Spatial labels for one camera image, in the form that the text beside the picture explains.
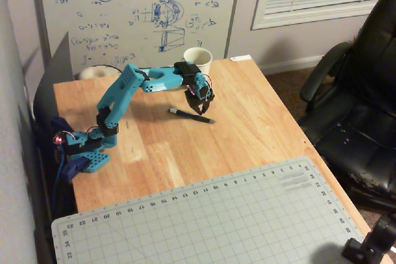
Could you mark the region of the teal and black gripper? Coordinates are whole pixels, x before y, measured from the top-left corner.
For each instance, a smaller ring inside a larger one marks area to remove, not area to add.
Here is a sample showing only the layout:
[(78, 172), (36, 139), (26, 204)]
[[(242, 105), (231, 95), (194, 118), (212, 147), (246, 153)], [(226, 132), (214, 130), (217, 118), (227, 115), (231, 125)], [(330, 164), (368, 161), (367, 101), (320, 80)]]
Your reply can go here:
[(210, 103), (215, 98), (213, 90), (206, 80), (206, 76), (201, 72), (194, 75), (192, 83), (184, 92), (187, 103), (196, 113), (200, 113), (200, 101), (202, 101), (201, 114), (205, 114), (209, 109)]

